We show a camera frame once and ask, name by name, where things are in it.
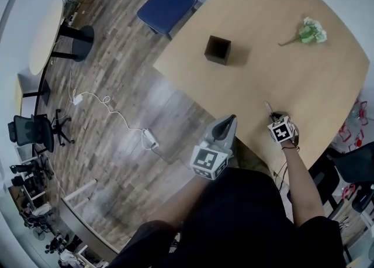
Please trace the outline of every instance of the white cable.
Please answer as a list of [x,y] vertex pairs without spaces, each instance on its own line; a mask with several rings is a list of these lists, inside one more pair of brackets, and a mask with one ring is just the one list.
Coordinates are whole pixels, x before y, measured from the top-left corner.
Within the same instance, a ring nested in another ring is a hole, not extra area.
[[82,93],[80,93],[80,94],[78,94],[78,95],[75,95],[75,93],[76,93],[76,89],[74,89],[73,91],[72,91],[72,96],[71,96],[71,94],[70,94],[70,87],[71,87],[71,72],[72,72],[72,60],[70,60],[70,76],[69,76],[69,87],[68,87],[68,93],[69,93],[69,99],[70,99],[70,103],[74,103],[74,99],[77,97],[77,96],[79,96],[79,95],[84,95],[84,94],[89,94],[89,95],[92,95],[92,96],[94,96],[101,104],[103,104],[105,107],[106,107],[106,109],[108,110],[108,112],[110,113],[110,114],[118,114],[122,119],[123,119],[123,121],[124,121],[124,123],[125,123],[125,125],[126,125],[126,127],[128,128],[128,130],[137,130],[137,131],[139,131],[139,132],[141,132],[141,147],[143,148],[143,149],[145,149],[145,150],[151,150],[152,149],[152,146],[150,147],[150,148],[146,148],[145,146],[144,146],[144,142],[143,142],[143,137],[146,137],[148,140],[149,140],[149,138],[144,134],[144,131],[146,130],[146,129],[138,129],[138,128],[131,128],[131,127],[129,127],[129,124],[127,123],[127,121],[126,121],[126,119],[123,117],[123,115],[120,113],[120,112],[118,112],[118,111],[111,111],[110,109],[109,109],[109,107],[108,107],[108,105],[107,105],[107,103],[108,102],[110,102],[110,100],[112,99],[110,96],[106,96],[106,97],[104,97],[103,98],[103,100],[101,100],[96,94],[94,94],[94,93],[91,93],[91,92],[88,92],[88,91],[84,91],[84,92],[82,92]]

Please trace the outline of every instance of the white power strip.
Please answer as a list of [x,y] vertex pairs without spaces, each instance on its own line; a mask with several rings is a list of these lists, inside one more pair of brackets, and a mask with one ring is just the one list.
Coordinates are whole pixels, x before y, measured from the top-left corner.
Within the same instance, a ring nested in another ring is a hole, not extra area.
[[152,149],[154,149],[154,148],[156,148],[156,147],[159,146],[159,144],[158,144],[156,138],[153,136],[153,134],[151,133],[151,131],[150,131],[149,129],[145,129],[145,130],[143,131],[143,134],[144,134],[144,136],[147,137],[147,139],[150,141],[150,143],[151,143],[151,148],[152,148]]
[[78,94],[76,97],[74,97],[73,104],[76,106],[83,100],[82,94]]

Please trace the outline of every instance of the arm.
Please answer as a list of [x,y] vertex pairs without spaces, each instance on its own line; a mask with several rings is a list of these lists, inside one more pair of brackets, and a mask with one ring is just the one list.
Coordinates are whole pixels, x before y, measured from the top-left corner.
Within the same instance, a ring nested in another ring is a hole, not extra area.
[[288,177],[292,196],[293,220],[296,226],[317,216],[324,216],[324,210],[317,187],[313,182],[302,158],[289,141],[281,143],[287,160]]
[[169,198],[150,216],[150,220],[164,221],[174,228],[180,226],[210,180],[194,176],[182,189]]

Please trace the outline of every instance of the blue chair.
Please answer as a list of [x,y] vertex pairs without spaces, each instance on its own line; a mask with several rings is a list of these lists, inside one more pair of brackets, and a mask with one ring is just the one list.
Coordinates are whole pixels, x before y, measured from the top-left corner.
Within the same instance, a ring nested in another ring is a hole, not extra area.
[[137,16],[155,33],[166,35],[188,13],[195,12],[198,0],[148,0],[137,12]]

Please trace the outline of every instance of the bracelet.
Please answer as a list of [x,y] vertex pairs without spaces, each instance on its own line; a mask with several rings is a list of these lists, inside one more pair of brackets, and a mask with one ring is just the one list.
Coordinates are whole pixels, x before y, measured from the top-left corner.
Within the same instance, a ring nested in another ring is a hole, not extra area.
[[283,149],[296,149],[297,151],[299,151],[300,150],[300,147],[298,147],[298,146],[295,146],[295,147],[282,147],[282,150]]

